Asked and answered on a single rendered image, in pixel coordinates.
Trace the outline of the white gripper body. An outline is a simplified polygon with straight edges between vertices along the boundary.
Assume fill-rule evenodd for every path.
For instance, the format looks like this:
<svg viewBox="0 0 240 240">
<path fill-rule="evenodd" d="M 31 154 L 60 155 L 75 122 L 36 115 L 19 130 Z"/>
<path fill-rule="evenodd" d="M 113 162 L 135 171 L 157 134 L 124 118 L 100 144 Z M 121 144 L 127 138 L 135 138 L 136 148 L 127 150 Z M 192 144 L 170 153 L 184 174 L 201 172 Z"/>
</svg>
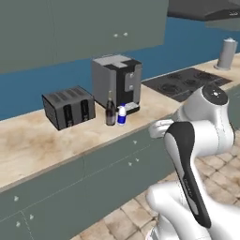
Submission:
<svg viewBox="0 0 240 240">
<path fill-rule="evenodd" d="M 157 120 L 148 129 L 150 137 L 153 139 L 162 138 L 172 123 L 172 119 Z"/>
</svg>

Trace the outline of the white bottle with blue label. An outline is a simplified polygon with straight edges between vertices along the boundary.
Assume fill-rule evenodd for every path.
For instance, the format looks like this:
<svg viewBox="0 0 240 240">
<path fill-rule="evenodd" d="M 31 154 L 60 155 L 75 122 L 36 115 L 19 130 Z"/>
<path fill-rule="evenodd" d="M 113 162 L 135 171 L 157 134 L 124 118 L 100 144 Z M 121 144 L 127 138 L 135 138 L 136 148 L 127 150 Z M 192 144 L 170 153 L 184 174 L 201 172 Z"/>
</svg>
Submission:
<svg viewBox="0 0 240 240">
<path fill-rule="evenodd" d="M 124 104 L 121 104 L 118 108 L 117 123 L 124 125 L 126 123 L 127 111 Z"/>
</svg>

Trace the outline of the grey-green lower cupboard door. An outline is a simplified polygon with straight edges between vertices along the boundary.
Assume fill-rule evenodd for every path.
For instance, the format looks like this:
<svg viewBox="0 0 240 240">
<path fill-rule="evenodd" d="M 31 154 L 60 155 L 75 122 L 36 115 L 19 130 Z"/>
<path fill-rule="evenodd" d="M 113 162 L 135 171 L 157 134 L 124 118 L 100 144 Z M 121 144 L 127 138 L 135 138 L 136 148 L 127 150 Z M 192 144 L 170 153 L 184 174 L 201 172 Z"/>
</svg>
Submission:
<svg viewBox="0 0 240 240">
<path fill-rule="evenodd" d="M 133 166 L 133 160 L 126 158 L 84 179 L 88 214 L 92 223 L 134 196 L 132 166 L 128 166 L 129 162 Z"/>
<path fill-rule="evenodd" d="M 173 172 L 173 164 L 162 143 L 151 144 L 134 155 L 132 185 L 137 195 Z"/>
<path fill-rule="evenodd" d="M 16 227 L 17 221 L 21 222 L 20 227 Z M 0 221 L 0 240 L 31 240 L 21 213 Z"/>
<path fill-rule="evenodd" d="M 69 240 L 88 224 L 84 184 L 67 187 L 23 213 L 34 240 Z"/>
</svg>

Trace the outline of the grey-green drawer front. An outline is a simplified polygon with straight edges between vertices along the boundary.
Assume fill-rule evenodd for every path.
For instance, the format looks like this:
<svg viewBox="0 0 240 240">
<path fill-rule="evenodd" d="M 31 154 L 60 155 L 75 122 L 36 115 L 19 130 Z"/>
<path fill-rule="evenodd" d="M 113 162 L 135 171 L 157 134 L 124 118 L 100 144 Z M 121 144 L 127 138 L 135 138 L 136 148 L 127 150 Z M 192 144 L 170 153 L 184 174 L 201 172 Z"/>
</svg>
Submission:
<svg viewBox="0 0 240 240">
<path fill-rule="evenodd" d="M 111 165 L 131 158 L 134 163 L 134 155 L 151 144 L 162 143 L 162 139 L 152 139 L 147 128 L 137 130 L 132 134 L 120 138 L 116 142 L 111 142 L 106 146 L 100 147 L 83 157 L 84 177 L 95 174 Z"/>
<path fill-rule="evenodd" d="M 83 158 L 76 158 L 0 193 L 0 219 L 37 203 L 83 177 Z"/>
</svg>

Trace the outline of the dark glass wine bottle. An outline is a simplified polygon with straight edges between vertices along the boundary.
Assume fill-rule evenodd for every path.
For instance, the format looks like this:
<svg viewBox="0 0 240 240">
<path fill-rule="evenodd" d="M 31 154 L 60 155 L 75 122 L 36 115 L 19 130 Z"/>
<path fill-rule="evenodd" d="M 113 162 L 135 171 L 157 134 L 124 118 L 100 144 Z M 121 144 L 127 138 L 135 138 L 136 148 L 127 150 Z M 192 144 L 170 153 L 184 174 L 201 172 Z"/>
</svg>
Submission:
<svg viewBox="0 0 240 240">
<path fill-rule="evenodd" d="M 116 116 L 115 116 L 115 106 L 113 103 L 112 91 L 109 91 L 105 115 L 106 115 L 106 125 L 114 126 Z"/>
</svg>

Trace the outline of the black hob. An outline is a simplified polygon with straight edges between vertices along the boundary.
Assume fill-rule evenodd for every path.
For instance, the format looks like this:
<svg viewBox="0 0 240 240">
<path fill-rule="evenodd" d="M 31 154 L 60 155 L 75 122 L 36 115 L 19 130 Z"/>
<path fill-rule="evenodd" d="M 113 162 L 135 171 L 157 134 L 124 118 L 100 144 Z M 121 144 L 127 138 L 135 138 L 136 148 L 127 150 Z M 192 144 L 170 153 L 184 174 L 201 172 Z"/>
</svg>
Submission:
<svg viewBox="0 0 240 240">
<path fill-rule="evenodd" d="M 143 81 L 142 84 L 168 98 L 183 102 L 207 83 L 222 86 L 230 82 L 231 80 L 218 75 L 190 67 Z"/>
</svg>

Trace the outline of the grey and black coffee machine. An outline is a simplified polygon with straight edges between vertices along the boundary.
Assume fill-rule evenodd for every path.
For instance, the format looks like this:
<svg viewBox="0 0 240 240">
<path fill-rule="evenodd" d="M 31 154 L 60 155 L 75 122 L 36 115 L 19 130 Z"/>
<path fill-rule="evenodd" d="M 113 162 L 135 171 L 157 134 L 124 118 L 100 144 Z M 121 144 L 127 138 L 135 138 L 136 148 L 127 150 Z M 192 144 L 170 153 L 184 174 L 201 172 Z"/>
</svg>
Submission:
<svg viewBox="0 0 240 240">
<path fill-rule="evenodd" d="M 126 105 L 127 114 L 140 109 L 143 64 L 121 54 L 92 60 L 92 91 L 95 101 L 107 106 L 109 92 L 118 108 Z"/>
</svg>

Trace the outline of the dark grey four-slot toaster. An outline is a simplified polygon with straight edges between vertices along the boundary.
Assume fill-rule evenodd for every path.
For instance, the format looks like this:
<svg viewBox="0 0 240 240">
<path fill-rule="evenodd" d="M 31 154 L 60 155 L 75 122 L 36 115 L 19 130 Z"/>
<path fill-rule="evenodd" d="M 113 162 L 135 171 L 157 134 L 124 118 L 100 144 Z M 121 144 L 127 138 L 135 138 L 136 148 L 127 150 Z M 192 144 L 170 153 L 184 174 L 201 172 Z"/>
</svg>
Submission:
<svg viewBox="0 0 240 240">
<path fill-rule="evenodd" d="M 45 94 L 42 102 L 47 118 L 58 130 L 96 117 L 94 97 L 80 86 Z"/>
</svg>

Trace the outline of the grey cylindrical kettle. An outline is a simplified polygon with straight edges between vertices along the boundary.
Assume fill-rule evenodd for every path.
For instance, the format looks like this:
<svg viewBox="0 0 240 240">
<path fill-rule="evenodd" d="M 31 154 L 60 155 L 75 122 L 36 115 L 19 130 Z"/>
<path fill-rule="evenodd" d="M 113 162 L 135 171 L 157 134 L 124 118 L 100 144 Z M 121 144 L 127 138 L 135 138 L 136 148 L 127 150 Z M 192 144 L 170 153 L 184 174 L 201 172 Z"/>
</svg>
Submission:
<svg viewBox="0 0 240 240">
<path fill-rule="evenodd" d="M 236 53 L 238 42 L 229 37 L 223 40 L 222 49 L 214 68 L 219 70 L 230 70 Z"/>
</svg>

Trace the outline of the grey-green upper cupboard run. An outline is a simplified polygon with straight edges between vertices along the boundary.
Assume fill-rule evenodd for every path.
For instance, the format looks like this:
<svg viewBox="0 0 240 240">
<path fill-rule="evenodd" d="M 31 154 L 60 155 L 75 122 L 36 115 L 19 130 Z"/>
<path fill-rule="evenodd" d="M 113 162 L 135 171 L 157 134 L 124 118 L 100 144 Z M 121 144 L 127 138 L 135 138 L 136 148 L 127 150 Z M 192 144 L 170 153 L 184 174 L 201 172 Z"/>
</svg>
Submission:
<svg viewBox="0 0 240 240">
<path fill-rule="evenodd" d="M 205 22 L 205 26 L 208 28 L 217 28 L 226 31 L 239 31 L 240 32 L 240 18 L 226 19 Z"/>
</svg>

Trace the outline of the dark grey range hood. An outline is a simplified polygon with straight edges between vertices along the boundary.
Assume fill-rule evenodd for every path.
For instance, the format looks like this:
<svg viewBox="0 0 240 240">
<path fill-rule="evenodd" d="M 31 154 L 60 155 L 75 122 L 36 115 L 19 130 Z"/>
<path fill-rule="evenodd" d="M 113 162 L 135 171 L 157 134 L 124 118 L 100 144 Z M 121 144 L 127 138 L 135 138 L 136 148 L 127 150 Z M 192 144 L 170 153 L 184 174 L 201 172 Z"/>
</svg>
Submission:
<svg viewBox="0 0 240 240">
<path fill-rule="evenodd" d="M 240 18 L 240 5 L 229 0 L 169 0 L 168 16 L 195 21 Z"/>
</svg>

